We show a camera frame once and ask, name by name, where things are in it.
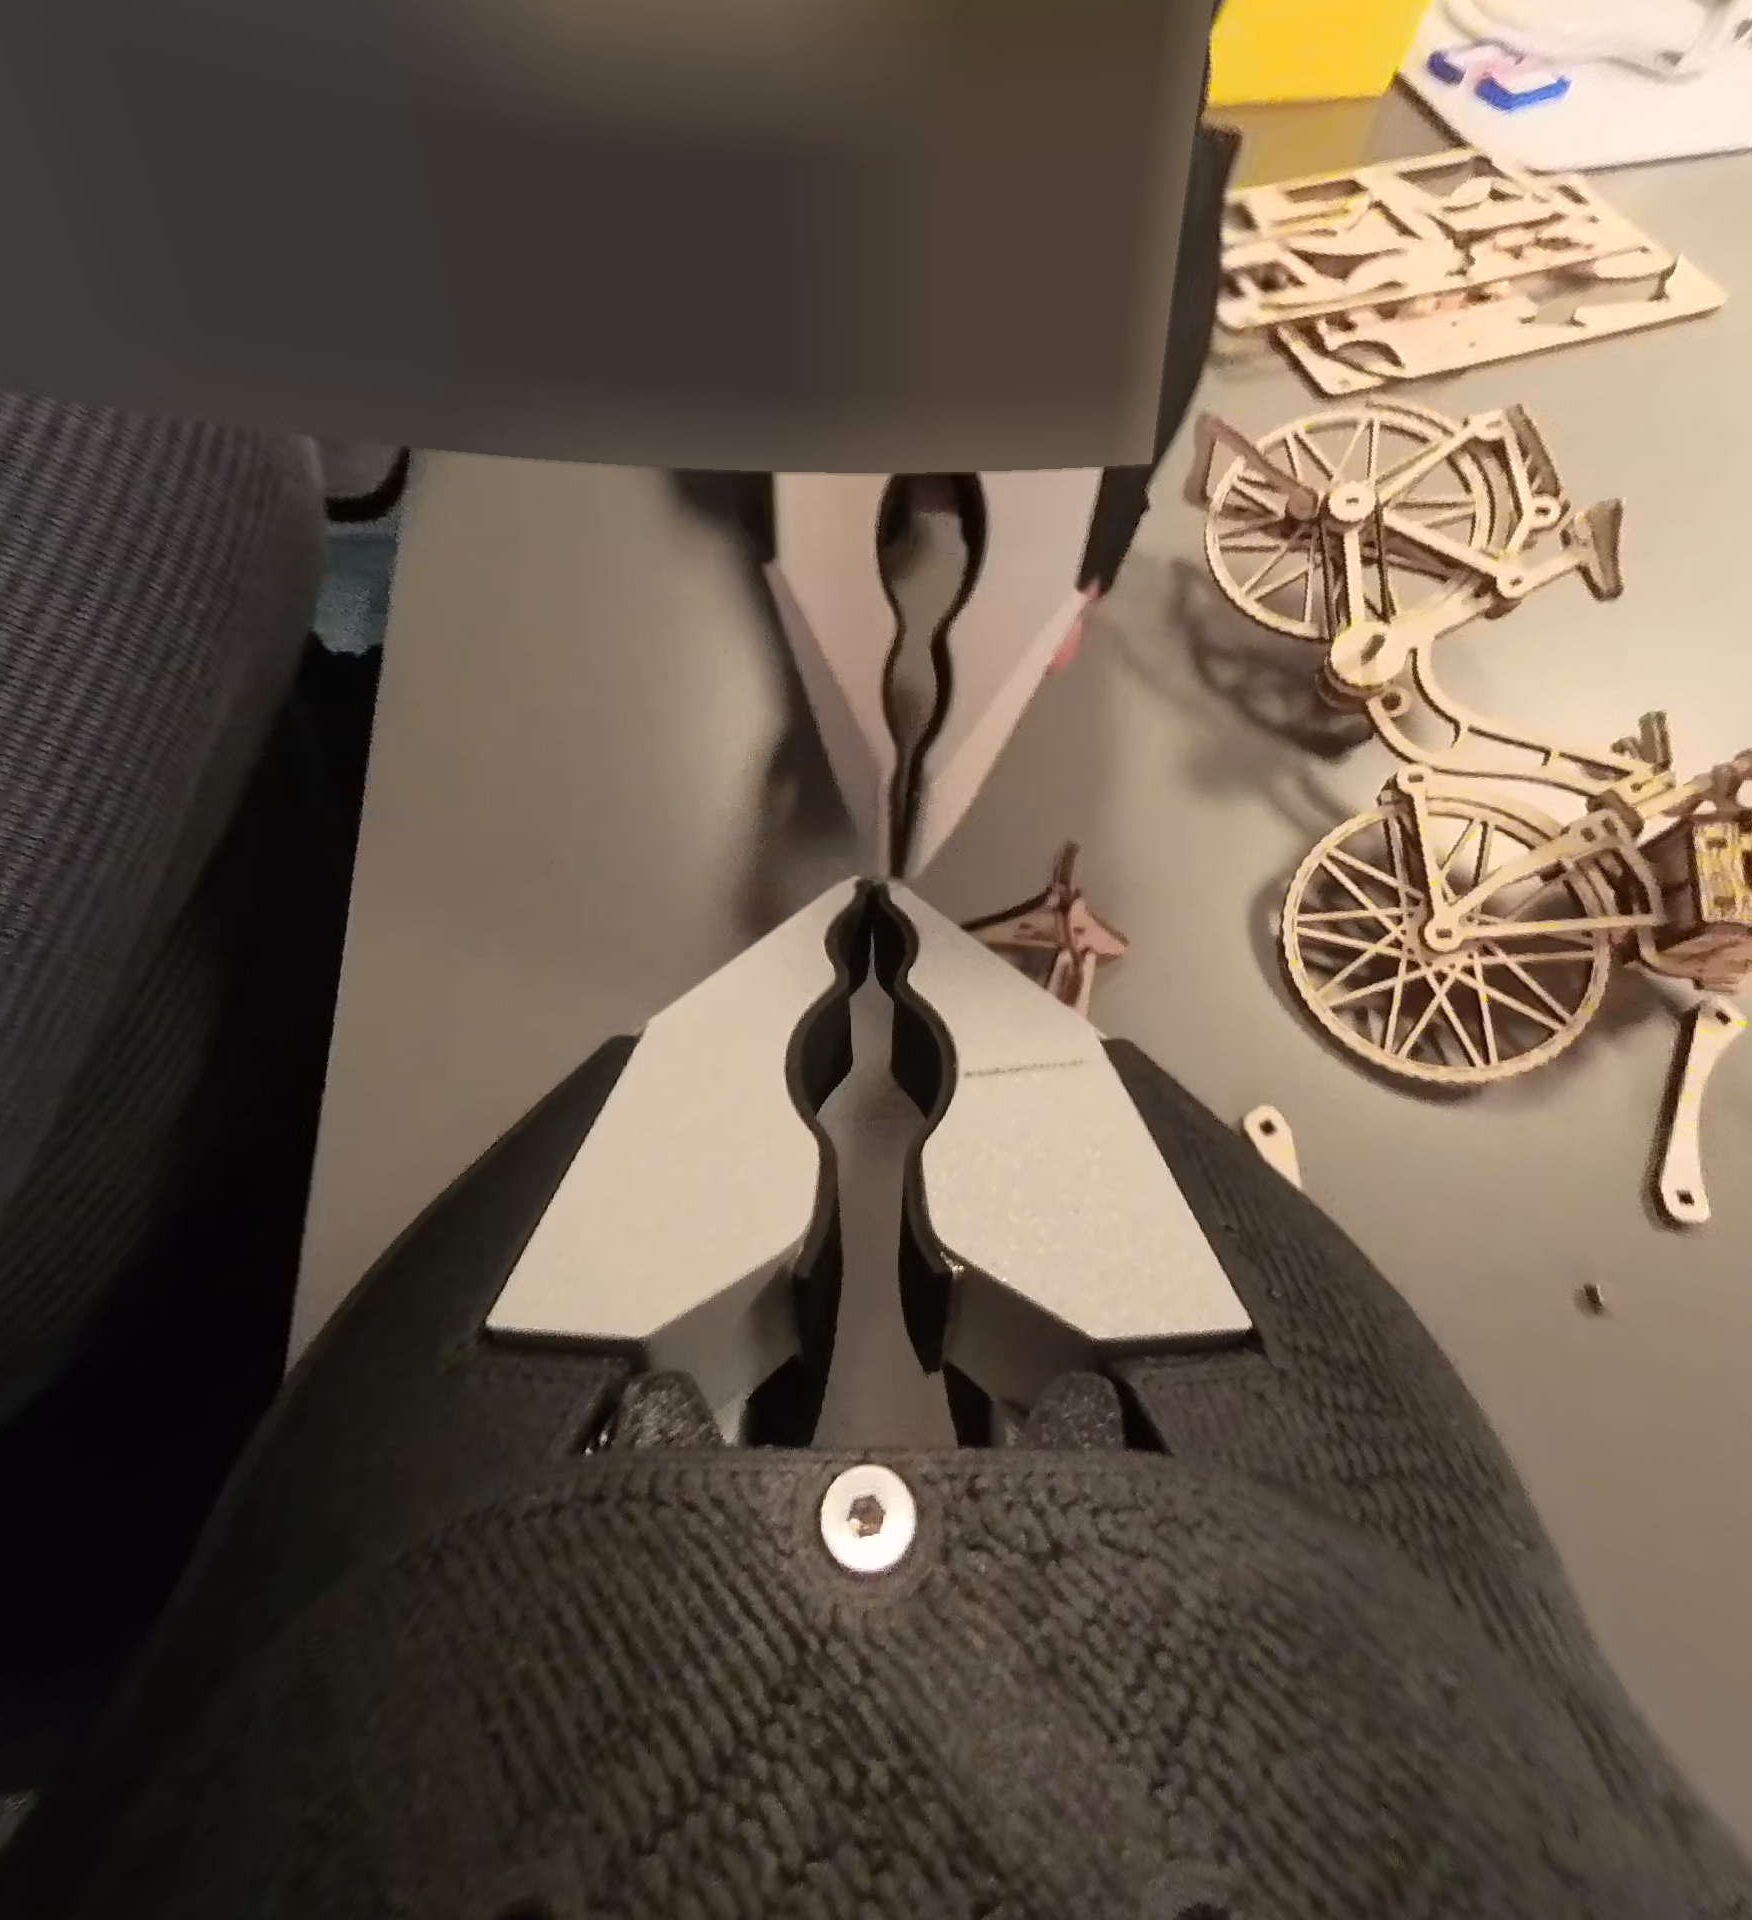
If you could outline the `wooden bicycle model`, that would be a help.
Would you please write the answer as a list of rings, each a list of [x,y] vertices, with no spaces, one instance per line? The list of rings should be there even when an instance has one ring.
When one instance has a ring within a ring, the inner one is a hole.
[[[1293,1001],[1354,1063],[1487,1090],[1565,1056],[1618,973],[1752,976],[1752,747],[1685,775],[1658,708],[1579,743],[1442,683],[1454,638],[1545,588],[1625,590],[1625,500],[1574,497],[1527,409],[1354,402],[1262,434],[1200,411],[1187,497],[1220,595],[1310,648],[1391,756],[1275,919]]]

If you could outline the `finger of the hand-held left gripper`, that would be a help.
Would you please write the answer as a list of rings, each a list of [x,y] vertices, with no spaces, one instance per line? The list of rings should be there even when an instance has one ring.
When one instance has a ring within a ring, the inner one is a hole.
[[[894,878],[898,751],[884,689],[903,624],[879,564],[890,476],[777,471],[763,578],[860,846],[865,874]]]
[[[949,842],[1080,626],[1099,467],[917,474],[896,563],[896,874]]]

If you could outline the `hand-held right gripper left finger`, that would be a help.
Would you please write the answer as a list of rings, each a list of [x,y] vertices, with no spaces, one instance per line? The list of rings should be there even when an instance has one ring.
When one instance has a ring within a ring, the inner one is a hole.
[[[866,973],[840,882],[646,1021],[484,1330],[695,1381],[726,1440],[827,1375],[840,1294],[835,1147]]]

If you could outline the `wooden kickstand assembly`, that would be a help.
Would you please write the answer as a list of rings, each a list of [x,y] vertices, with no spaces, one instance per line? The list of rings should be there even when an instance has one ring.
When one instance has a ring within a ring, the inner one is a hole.
[[[1083,1021],[1090,1019],[1099,974],[1128,954],[1128,937],[1104,922],[1083,891],[1078,842],[1056,851],[1035,895],[966,919],[961,929]]]

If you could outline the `white flat base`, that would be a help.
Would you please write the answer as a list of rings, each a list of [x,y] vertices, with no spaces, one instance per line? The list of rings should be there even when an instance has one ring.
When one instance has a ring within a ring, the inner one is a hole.
[[[1439,42],[1558,64],[1569,95],[1503,117],[1419,75]],[[1462,146],[1533,173],[1610,173],[1752,152],[1752,3],[1438,3],[1397,80]]]

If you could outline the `blue and white item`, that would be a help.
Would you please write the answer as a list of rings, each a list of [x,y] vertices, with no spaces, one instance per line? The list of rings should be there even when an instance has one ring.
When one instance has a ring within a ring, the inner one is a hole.
[[[1571,89],[1571,75],[1558,64],[1494,41],[1439,42],[1421,56],[1417,70],[1436,89],[1436,99],[1503,117],[1550,109]]]

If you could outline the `person's torso in grey sweater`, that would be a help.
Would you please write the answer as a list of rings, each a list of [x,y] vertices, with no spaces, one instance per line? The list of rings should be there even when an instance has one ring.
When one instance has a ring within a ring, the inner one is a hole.
[[[0,392],[0,1428],[189,1164],[199,899],[322,573],[313,443]]]

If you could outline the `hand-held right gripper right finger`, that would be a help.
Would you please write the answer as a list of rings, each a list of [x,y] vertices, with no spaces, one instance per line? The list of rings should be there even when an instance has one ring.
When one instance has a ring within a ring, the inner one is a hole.
[[[1071,1373],[1231,1351],[1249,1314],[1099,1028],[898,883],[874,974],[904,1158],[911,1351],[960,1447],[989,1447]]]

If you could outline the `yellow box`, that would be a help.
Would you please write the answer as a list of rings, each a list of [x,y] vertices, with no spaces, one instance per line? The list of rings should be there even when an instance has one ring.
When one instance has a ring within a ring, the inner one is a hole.
[[[1432,3],[1221,3],[1213,109],[1373,100],[1391,89]]]

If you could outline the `wooden parts sheet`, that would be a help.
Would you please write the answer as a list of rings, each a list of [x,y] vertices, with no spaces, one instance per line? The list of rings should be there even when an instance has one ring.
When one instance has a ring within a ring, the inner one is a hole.
[[[1656,325],[1725,299],[1586,180],[1472,148],[1236,187],[1224,201],[1217,310],[1236,333],[1489,312]]]
[[[1274,344],[1328,399],[1577,348],[1712,312],[1684,301],[1581,304],[1554,314],[1526,296],[1450,301],[1432,310],[1379,310],[1277,325]]]

